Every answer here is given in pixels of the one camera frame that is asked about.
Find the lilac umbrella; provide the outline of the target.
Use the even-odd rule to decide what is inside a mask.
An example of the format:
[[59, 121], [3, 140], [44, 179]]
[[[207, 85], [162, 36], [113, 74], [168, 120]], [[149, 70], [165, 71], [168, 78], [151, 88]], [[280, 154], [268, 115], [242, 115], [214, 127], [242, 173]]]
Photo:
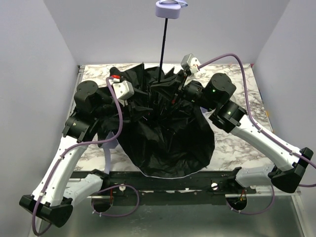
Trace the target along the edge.
[[[141, 91], [134, 100], [141, 115], [123, 116], [118, 143], [146, 176], [172, 179], [196, 173], [210, 164], [215, 149], [214, 132], [199, 106], [185, 100], [173, 104], [150, 89], [178, 73], [143, 64], [125, 71], [110, 69], [111, 76], [120, 76]], [[107, 116], [98, 140], [113, 136], [118, 124], [117, 114]]]

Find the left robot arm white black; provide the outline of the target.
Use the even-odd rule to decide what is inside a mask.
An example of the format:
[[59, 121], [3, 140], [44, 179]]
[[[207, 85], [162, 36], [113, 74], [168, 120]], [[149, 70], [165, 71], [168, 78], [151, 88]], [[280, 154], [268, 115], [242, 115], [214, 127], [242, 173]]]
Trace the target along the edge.
[[[108, 144], [115, 141], [122, 131], [121, 105], [134, 95], [132, 84], [126, 80], [109, 77], [106, 87], [98, 87], [94, 81], [84, 81], [77, 86], [74, 95], [75, 109], [66, 120], [56, 155], [39, 185], [30, 195], [23, 195], [21, 207], [40, 218], [49, 226], [62, 227], [70, 218], [73, 208], [89, 195], [110, 190], [110, 170], [95, 169], [74, 186], [66, 185], [82, 154], [92, 144]], [[101, 128], [103, 116], [100, 109], [110, 113], [114, 106], [118, 113], [116, 134], [104, 140], [93, 138]]]

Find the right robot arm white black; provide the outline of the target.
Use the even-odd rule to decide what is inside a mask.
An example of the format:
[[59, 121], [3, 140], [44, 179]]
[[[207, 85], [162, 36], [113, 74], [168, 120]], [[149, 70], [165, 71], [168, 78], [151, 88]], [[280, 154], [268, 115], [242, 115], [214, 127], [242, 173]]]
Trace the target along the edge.
[[155, 82], [151, 91], [176, 103], [186, 100], [212, 111], [209, 119], [218, 128], [256, 148], [273, 162], [255, 168], [236, 168], [233, 182], [243, 188], [273, 185], [286, 193], [294, 193], [313, 156], [309, 148], [298, 148], [265, 129], [251, 113], [231, 100], [236, 86], [224, 73], [214, 74], [206, 86], [198, 81], [185, 84], [185, 73]]

